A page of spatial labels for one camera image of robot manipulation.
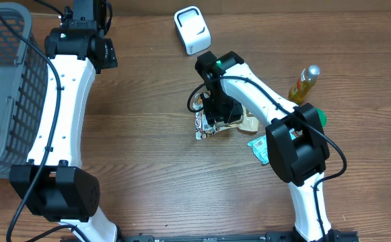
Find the teal white large packet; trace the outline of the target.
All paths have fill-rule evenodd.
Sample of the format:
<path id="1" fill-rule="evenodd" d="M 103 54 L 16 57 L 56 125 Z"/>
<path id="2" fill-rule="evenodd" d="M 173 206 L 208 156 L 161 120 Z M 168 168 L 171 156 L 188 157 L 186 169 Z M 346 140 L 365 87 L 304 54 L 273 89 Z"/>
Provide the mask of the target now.
<path id="1" fill-rule="evenodd" d="M 263 164 L 269 164 L 267 139 L 266 136 L 260 136 L 247 144 L 252 149 L 254 156 Z"/>

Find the green lid white jar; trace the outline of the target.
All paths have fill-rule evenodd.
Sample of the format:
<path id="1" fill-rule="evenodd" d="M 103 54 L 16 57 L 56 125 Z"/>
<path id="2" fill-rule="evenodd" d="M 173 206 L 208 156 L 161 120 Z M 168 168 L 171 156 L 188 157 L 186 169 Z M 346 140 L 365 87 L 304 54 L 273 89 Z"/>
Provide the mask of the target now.
<path id="1" fill-rule="evenodd" d="M 326 126 L 326 123 L 327 123 L 327 117 L 326 117 L 326 114 L 319 108 L 316 109 L 318 115 L 319 115 L 319 118 L 320 118 L 320 123 L 322 125 L 322 127 L 325 127 Z"/>

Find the brown snack package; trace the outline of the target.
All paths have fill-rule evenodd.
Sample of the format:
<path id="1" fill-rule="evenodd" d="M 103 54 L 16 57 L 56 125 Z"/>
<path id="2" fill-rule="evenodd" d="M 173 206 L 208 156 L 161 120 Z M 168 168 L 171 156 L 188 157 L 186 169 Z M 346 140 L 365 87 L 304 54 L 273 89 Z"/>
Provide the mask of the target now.
<path id="1" fill-rule="evenodd" d="M 242 132 L 255 134 L 258 132 L 258 125 L 259 121 L 244 106 L 242 106 L 241 118 L 231 124 L 215 122 L 211 126 L 207 122 L 207 117 L 203 110 L 195 113 L 195 135 L 197 140 L 202 140 L 230 128 L 237 128 Z"/>

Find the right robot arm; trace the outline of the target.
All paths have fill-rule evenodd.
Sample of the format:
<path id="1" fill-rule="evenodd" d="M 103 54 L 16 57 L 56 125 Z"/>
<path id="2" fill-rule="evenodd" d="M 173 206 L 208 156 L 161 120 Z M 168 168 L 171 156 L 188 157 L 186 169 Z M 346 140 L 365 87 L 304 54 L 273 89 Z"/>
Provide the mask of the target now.
<path id="1" fill-rule="evenodd" d="M 326 214 L 322 180 L 328 142 L 314 106 L 281 97 L 263 83 L 234 52 L 217 58 L 208 51 L 194 66 L 208 94 L 201 95 L 202 113 L 210 127 L 231 124 L 249 111 L 265 128 L 269 163 L 289 186 L 295 210 L 290 233 L 275 233 L 288 241 L 334 241 Z"/>

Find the yellow bottle with silver cap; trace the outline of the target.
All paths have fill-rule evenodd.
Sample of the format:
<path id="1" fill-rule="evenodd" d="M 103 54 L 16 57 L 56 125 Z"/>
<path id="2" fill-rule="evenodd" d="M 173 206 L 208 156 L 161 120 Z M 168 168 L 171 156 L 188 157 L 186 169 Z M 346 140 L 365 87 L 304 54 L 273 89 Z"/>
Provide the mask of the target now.
<path id="1" fill-rule="evenodd" d="M 320 67 L 318 65 L 310 65 L 305 68 L 297 83 L 289 90 L 288 100 L 296 104 L 301 104 L 307 96 L 309 90 L 315 86 L 320 75 Z"/>

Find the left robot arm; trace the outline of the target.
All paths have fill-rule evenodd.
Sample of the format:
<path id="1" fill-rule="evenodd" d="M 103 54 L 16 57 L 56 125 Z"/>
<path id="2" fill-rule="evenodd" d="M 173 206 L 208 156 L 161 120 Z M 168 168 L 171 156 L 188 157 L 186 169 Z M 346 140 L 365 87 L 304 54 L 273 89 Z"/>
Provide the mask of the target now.
<path id="1" fill-rule="evenodd" d="M 118 65 L 108 1 L 75 1 L 60 12 L 61 24 L 45 38 L 48 67 L 40 125 L 23 165 L 9 181 L 21 207 L 69 229 L 80 241 L 120 241 L 117 225 L 102 212 L 100 183 L 84 171 L 81 133 L 90 88 L 103 69 Z"/>

